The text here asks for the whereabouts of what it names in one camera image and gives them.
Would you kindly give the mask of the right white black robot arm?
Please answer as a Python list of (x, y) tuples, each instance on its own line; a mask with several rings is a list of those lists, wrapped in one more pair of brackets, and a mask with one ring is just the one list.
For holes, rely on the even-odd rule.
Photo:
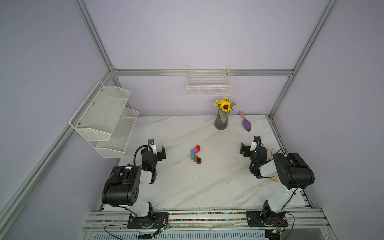
[(315, 181), (313, 171), (298, 153), (280, 149), (269, 155), (260, 136), (254, 137), (250, 146), (241, 143), (240, 154), (250, 159), (249, 171), (256, 178), (278, 178), (280, 186), (265, 201), (265, 214), (283, 213), (294, 195)]

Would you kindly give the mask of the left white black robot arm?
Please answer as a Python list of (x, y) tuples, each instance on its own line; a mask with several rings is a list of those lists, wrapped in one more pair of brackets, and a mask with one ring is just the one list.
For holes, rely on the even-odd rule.
[(132, 164), (113, 168), (102, 191), (102, 203), (113, 208), (123, 208), (137, 217), (149, 216), (153, 207), (139, 198), (140, 186), (155, 183), (157, 164), (164, 159), (164, 147), (159, 152), (155, 145), (138, 147)]

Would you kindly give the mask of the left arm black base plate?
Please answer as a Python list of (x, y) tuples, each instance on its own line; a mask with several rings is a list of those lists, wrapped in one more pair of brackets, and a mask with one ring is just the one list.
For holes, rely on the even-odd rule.
[(146, 217), (130, 214), (128, 229), (160, 229), (169, 222), (169, 213), (149, 213)]

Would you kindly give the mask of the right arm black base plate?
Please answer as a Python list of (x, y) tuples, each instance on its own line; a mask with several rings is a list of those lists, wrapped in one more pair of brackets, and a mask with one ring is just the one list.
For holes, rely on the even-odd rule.
[(284, 213), (247, 211), (246, 220), (250, 228), (288, 226)]

